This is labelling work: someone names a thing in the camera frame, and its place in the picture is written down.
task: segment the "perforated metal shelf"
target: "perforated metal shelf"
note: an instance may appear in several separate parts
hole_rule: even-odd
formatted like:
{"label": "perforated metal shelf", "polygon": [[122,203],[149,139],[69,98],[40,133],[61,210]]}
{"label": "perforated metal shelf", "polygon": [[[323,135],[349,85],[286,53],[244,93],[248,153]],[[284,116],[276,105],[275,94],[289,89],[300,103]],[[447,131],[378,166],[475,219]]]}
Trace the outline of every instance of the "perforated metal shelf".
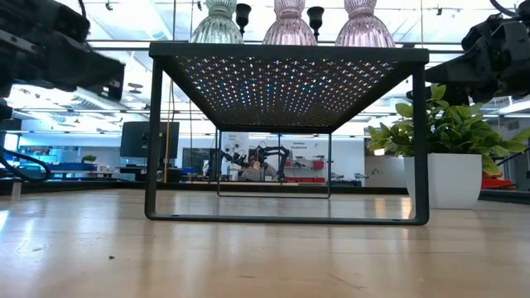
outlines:
{"label": "perforated metal shelf", "polygon": [[149,55],[220,130],[332,133],[428,50],[153,42]]}

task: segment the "computer monitor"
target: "computer monitor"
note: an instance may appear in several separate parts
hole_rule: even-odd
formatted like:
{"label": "computer monitor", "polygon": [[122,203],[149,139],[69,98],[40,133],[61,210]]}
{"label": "computer monitor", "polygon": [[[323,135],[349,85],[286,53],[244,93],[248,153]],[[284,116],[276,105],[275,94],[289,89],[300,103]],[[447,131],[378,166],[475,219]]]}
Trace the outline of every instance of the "computer monitor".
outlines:
{"label": "computer monitor", "polygon": [[[179,142],[179,123],[170,123],[169,158],[176,158]],[[166,157],[167,123],[160,123],[160,158]],[[149,122],[128,122],[123,124],[121,157],[147,158],[149,145]]]}

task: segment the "glass vase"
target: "glass vase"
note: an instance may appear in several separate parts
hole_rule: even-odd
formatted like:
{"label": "glass vase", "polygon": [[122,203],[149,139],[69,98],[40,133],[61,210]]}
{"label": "glass vase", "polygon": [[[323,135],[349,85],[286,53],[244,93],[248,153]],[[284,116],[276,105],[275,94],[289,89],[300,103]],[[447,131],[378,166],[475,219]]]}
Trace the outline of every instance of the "glass vase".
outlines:
{"label": "glass vase", "polygon": [[274,0],[277,20],[268,29],[264,45],[316,46],[309,25],[301,19],[306,0]]}
{"label": "glass vase", "polygon": [[337,37],[336,46],[396,46],[384,23],[374,16],[377,0],[344,0],[349,20]]}
{"label": "glass vase", "polygon": [[208,16],[191,35],[190,42],[243,44],[237,25],[232,21],[236,0],[206,0]]}

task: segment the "white planter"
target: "white planter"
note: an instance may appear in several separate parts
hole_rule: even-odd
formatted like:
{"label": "white planter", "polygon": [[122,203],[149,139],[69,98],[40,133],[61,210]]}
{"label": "white planter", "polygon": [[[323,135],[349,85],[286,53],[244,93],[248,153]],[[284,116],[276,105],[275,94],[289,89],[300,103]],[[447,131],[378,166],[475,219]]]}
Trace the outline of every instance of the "white planter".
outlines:
{"label": "white planter", "polygon": [[[473,209],[480,195],[482,156],[432,153],[427,160],[431,208]],[[414,157],[405,158],[405,180],[415,202]]]}

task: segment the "person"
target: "person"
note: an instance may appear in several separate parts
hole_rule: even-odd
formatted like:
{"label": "person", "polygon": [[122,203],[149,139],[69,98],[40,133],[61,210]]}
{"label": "person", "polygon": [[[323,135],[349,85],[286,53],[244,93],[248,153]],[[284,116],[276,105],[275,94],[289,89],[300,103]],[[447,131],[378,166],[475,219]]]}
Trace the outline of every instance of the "person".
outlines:
{"label": "person", "polygon": [[[265,176],[268,175],[272,177],[272,180],[275,180],[277,178],[277,170],[273,166],[269,165],[266,162],[264,162],[262,165],[256,165],[256,163],[259,163],[259,161],[256,159],[255,156],[248,157],[249,167],[246,171],[243,171],[243,174],[241,175],[241,180],[262,181],[265,180]],[[258,169],[260,169],[261,171],[256,171],[254,166],[258,167]]]}

